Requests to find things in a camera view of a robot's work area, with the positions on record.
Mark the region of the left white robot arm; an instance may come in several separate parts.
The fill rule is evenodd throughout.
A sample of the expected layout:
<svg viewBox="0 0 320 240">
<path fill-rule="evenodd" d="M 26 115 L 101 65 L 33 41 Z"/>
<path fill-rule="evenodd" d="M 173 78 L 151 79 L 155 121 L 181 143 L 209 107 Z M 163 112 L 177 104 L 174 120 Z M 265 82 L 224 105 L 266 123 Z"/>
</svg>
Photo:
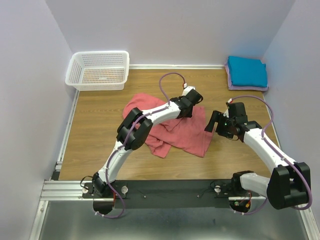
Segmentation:
<svg viewBox="0 0 320 240">
<path fill-rule="evenodd" d="M 111 183 L 116 180 L 127 157 L 145 143 L 152 128 L 168 120 L 192 117 L 193 107 L 202 100 L 203 96 L 194 87 L 187 87 L 182 96 L 168 99 L 158 107 L 147 110 L 133 108 L 117 129 L 110 156 L 92 177 L 93 191 L 100 198 L 115 192 Z"/>
</svg>

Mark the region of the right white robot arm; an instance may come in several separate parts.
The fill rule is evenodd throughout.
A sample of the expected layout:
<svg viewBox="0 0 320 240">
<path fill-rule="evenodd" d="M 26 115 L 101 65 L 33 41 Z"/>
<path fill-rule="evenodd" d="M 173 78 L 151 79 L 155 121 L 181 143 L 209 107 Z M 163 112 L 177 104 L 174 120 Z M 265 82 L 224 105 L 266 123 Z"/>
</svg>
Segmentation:
<svg viewBox="0 0 320 240">
<path fill-rule="evenodd" d="M 231 101 L 226 106 L 226 112 L 212 112 L 204 130 L 228 139 L 237 137 L 259 156 L 271 173 L 270 177 L 250 170 L 234 173 L 230 191 L 236 196 L 247 191 L 257 193 L 277 210 L 308 209 L 313 201 L 309 166 L 289 157 L 270 140 L 260 124 L 249 121 L 244 103 Z"/>
</svg>

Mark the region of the pink t shirt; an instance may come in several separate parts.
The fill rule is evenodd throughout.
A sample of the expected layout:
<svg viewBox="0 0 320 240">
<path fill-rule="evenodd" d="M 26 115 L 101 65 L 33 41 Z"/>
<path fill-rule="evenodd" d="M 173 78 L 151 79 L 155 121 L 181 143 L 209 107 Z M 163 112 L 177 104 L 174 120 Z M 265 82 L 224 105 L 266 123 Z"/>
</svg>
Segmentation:
<svg viewBox="0 0 320 240">
<path fill-rule="evenodd" d="M 204 157 L 211 143 L 213 133 L 205 131 L 205 108 L 194 106 L 191 118 L 164 121 L 154 126 L 145 144 L 155 156 L 165 158 L 171 147 Z"/>
</svg>

